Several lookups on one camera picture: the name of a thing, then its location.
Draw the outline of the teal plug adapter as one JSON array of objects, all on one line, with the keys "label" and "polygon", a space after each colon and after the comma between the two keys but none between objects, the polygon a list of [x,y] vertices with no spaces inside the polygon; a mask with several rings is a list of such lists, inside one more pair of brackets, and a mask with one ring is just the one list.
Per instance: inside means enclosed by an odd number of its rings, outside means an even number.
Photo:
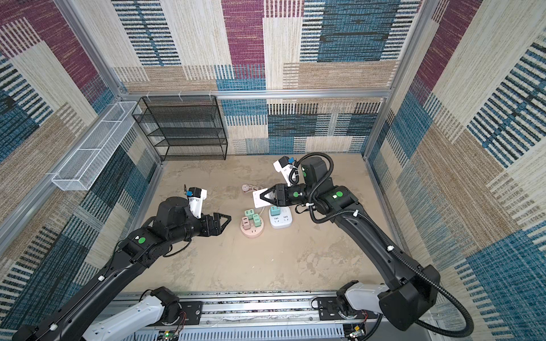
[{"label": "teal plug adapter", "polygon": [[279,215],[281,215],[281,209],[279,207],[277,207],[277,206],[272,206],[270,208],[270,216],[271,217],[277,217]]}]

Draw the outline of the green plug adapter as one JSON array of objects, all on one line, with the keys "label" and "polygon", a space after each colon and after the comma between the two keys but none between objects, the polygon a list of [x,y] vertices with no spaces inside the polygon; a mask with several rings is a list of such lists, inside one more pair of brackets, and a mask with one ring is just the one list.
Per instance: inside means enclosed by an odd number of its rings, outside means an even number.
[{"label": "green plug adapter", "polygon": [[253,216],[255,215],[255,212],[253,209],[249,209],[245,211],[245,216],[250,220],[253,219]]},{"label": "green plug adapter", "polygon": [[253,224],[255,227],[261,227],[262,226],[262,219],[258,214],[254,214],[252,216]]}]

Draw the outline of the white square wall adapter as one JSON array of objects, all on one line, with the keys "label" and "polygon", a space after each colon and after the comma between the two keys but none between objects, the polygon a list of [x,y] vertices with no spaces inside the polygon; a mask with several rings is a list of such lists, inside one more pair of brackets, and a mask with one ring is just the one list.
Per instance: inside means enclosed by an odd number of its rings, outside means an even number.
[{"label": "white square wall adapter", "polygon": [[253,203],[255,208],[276,206],[277,201],[275,197],[275,189],[263,188],[260,190],[253,191]]}]

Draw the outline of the pink plug adapter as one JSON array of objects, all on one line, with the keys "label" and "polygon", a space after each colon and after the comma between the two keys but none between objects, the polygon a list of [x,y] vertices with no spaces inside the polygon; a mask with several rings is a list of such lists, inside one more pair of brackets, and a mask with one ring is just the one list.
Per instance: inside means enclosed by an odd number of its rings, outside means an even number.
[{"label": "pink plug adapter", "polygon": [[252,228],[252,224],[248,217],[243,217],[241,220],[240,228],[242,231],[249,231]]}]

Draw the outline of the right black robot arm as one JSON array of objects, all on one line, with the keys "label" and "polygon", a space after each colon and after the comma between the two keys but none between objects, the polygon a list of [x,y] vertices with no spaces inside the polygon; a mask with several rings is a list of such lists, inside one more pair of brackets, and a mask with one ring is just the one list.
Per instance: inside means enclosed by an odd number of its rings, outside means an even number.
[{"label": "right black robot arm", "polygon": [[333,223],[344,231],[372,261],[382,277],[381,288],[350,281],[336,300],[320,301],[320,310],[333,308],[341,318],[372,313],[400,331],[424,325],[422,316],[437,301],[440,275],[433,266],[422,267],[409,257],[369,217],[357,196],[337,186],[331,174],[334,162],[325,153],[310,153],[300,160],[283,156],[274,162],[284,182],[259,190],[261,206],[304,207],[316,224]]}]

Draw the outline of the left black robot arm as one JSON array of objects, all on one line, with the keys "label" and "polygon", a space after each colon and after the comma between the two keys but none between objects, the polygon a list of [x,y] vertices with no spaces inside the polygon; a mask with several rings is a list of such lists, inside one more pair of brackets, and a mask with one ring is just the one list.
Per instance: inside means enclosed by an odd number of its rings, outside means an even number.
[{"label": "left black robot arm", "polygon": [[39,325],[23,325],[13,340],[82,340],[84,332],[109,303],[136,277],[165,257],[173,244],[194,237],[221,235],[229,215],[213,213],[197,218],[189,200],[169,197],[154,217],[122,240],[117,251],[81,290]]}]

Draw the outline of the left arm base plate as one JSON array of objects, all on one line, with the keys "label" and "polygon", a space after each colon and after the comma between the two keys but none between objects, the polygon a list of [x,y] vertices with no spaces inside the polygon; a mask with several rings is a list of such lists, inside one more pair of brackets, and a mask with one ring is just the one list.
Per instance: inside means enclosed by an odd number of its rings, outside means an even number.
[{"label": "left arm base plate", "polygon": [[182,325],[198,325],[203,312],[203,301],[179,301],[176,308],[164,313],[162,319],[149,327],[174,328]]}]

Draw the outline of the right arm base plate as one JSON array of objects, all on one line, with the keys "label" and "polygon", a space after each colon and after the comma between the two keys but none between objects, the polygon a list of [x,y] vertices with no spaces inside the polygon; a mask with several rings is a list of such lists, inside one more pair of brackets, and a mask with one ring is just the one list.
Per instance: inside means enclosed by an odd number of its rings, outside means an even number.
[{"label": "right arm base plate", "polygon": [[378,314],[352,308],[345,298],[316,297],[311,300],[311,307],[318,311],[321,321],[334,320],[365,320],[366,318],[376,319]]}]

